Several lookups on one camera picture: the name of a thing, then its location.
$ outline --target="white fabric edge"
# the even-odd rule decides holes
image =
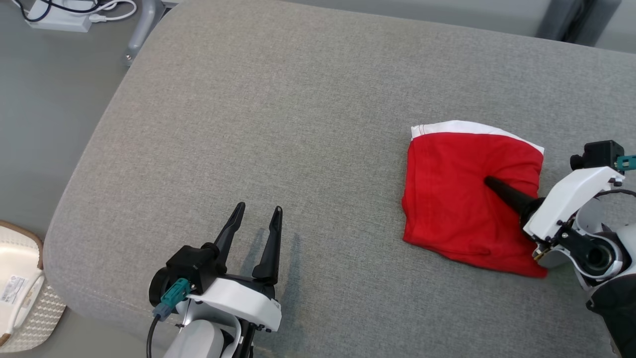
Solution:
[[[419,136],[432,133],[467,133],[467,134],[493,134],[496,136],[506,136],[516,140],[520,140],[528,143],[533,148],[538,150],[543,155],[544,148],[540,147],[532,142],[529,142],[523,138],[519,138],[510,132],[506,132],[503,129],[491,127],[489,125],[468,122],[465,120],[449,120],[447,122],[433,123],[433,124],[420,124],[411,127],[411,140]]]

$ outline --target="folded red fabric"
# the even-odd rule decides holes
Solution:
[[[495,176],[537,197],[543,148],[488,125],[453,120],[412,127],[404,240],[481,268],[545,277],[519,216],[484,183]]]

